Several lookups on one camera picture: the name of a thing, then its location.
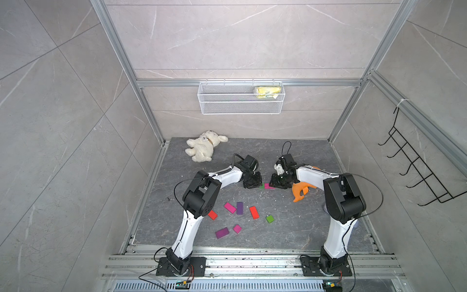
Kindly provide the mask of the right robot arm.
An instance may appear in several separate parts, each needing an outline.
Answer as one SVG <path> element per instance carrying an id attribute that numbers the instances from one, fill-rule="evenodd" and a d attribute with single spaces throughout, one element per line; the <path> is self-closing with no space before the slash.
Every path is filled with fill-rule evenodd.
<path id="1" fill-rule="evenodd" d="M 325 194 L 326 210 L 331 217 L 328 236 L 317 261 L 325 276 L 343 273 L 348 265 L 347 245 L 356 220 L 366 210 L 366 202 L 350 173 L 329 173 L 311 165 L 298 165 L 291 154 L 282 155 L 274 165 L 269 185 L 276 189 L 291 189 L 294 202 L 305 198 L 309 188 Z"/>

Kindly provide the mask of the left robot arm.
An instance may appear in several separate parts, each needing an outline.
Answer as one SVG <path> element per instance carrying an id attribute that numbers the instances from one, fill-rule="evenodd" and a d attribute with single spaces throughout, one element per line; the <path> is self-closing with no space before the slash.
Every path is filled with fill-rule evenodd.
<path id="1" fill-rule="evenodd" d="M 214 208 L 222 188 L 239 182 L 242 182 L 246 189 L 262 185 L 261 173 L 257 170 L 259 162 L 255 158 L 250 155 L 243 158 L 236 153 L 233 157 L 239 160 L 234 160 L 223 170 L 212 173 L 198 171 L 189 180 L 190 184 L 182 200 L 177 201 L 184 209 L 180 230 L 174 244 L 167 248 L 165 257 L 158 260 L 158 266 L 167 270 L 170 276 L 194 274 L 195 269 L 190 264 L 194 239 L 203 218 Z"/>

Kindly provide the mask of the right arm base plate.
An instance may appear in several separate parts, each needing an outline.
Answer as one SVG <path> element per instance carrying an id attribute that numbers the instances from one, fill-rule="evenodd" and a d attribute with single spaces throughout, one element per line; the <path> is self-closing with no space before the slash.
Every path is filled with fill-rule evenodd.
<path id="1" fill-rule="evenodd" d="M 305 277 L 353 275 L 347 255 L 338 259 L 329 258 L 327 255 L 319 257 L 301 255 L 299 260 Z"/>

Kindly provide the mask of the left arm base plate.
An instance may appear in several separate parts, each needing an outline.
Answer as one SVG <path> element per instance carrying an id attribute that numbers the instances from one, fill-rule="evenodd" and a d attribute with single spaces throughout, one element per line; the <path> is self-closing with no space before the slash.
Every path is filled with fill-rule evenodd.
<path id="1" fill-rule="evenodd" d="M 156 269 L 157 276 L 194 276 L 203 277 L 206 270 L 205 257 L 191 257 L 188 260 L 175 260 L 171 262 L 168 258 L 159 259 Z"/>

